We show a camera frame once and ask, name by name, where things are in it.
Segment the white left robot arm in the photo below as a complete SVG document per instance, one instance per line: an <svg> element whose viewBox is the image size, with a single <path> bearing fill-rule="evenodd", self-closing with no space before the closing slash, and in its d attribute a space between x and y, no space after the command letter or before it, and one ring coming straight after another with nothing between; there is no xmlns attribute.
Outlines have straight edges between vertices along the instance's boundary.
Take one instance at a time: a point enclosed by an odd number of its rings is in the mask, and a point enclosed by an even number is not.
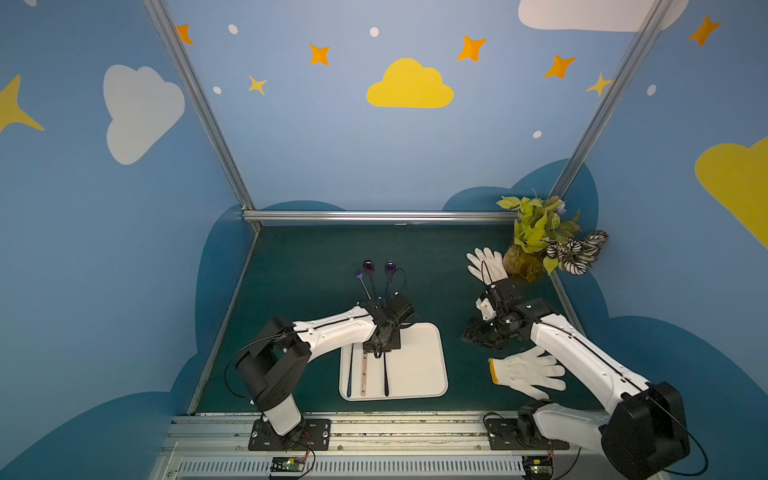
<svg viewBox="0 0 768 480"><path fill-rule="evenodd" d="M293 393L309 363L355 344L378 356L398 349L400 331L414 313L410 300L396 294L388 301L361 300L345 312L315 320L275 317L232 357L229 366L274 434L295 437L303 415Z"/></svg>

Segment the silver spoon pink handle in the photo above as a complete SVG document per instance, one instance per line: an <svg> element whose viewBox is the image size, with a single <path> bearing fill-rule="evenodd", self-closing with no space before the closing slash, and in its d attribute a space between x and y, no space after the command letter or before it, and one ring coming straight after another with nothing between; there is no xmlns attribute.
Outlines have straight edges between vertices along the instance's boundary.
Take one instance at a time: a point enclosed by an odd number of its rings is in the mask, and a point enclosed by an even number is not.
<svg viewBox="0 0 768 480"><path fill-rule="evenodd" d="M368 353L363 352L362 364L361 364L361 380L360 380L360 396L364 398L367 392L367 367L368 367Z"/></svg>

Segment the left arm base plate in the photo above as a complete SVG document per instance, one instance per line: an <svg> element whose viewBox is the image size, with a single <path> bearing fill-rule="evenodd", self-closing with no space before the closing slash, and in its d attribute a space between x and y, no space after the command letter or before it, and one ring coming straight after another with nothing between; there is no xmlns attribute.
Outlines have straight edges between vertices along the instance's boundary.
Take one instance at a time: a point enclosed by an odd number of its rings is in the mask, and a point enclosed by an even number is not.
<svg viewBox="0 0 768 480"><path fill-rule="evenodd" d="M276 433L273 426L266 420L254 422L250 439L249 451L298 451L310 447L313 451L327 451L329 448L332 422L327 418L304 418L286 435Z"/></svg>

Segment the purple spoon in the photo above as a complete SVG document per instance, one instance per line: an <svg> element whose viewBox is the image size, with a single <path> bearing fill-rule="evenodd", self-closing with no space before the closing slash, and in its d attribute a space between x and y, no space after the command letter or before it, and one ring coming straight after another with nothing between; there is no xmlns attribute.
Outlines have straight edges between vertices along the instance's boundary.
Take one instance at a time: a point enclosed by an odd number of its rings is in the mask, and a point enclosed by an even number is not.
<svg viewBox="0 0 768 480"><path fill-rule="evenodd" d="M377 294L377 288L376 288L375 278L374 278L375 264L372 260L365 260L363 262L363 272L367 276L367 279L371 284L371 292L372 292L371 298L373 300L377 300L378 294Z"/></svg>
<svg viewBox="0 0 768 480"><path fill-rule="evenodd" d="M387 261L385 265L385 274L387 278L386 288L385 288L385 299L389 300L392 294L392 286L394 277L397 273L397 265L394 261Z"/></svg>

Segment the blue fork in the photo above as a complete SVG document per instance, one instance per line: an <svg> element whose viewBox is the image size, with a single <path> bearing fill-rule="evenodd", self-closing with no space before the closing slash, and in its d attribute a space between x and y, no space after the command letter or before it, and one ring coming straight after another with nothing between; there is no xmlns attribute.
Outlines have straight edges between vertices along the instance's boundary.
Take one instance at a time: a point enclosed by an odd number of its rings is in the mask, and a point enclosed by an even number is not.
<svg viewBox="0 0 768 480"><path fill-rule="evenodd" d="M353 392L353 373L354 373L354 344L350 345L350 355L349 355L349 368L348 368L348 375L347 375L347 387L346 387L346 397L348 399L351 398L352 392Z"/></svg>

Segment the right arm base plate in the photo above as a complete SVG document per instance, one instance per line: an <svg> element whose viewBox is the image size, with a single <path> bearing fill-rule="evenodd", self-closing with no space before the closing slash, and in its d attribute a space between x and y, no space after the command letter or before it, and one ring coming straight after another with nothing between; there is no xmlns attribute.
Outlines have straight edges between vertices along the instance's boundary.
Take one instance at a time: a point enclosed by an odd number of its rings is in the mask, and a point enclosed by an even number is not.
<svg viewBox="0 0 768 480"><path fill-rule="evenodd" d="M570 444L561 440L544 438L532 425L517 418L504 418L490 412L481 420L490 448L501 450L569 450Z"/></svg>

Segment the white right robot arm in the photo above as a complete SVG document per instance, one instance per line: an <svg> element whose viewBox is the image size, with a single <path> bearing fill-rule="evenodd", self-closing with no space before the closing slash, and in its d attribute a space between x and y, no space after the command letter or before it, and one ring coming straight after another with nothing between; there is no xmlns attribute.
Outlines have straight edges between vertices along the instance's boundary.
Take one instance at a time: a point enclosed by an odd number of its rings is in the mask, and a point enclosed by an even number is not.
<svg viewBox="0 0 768 480"><path fill-rule="evenodd" d="M604 456L627 479L648 479L690 453L681 394L670 384L653 384L626 368L581 334L544 302L493 305L475 302L480 315L465 336L471 343L505 346L514 337L531 349L490 359L491 380L533 402L519 409L514 433L534 448L562 441ZM601 410L577 410L553 402L570 373L599 401Z"/></svg>

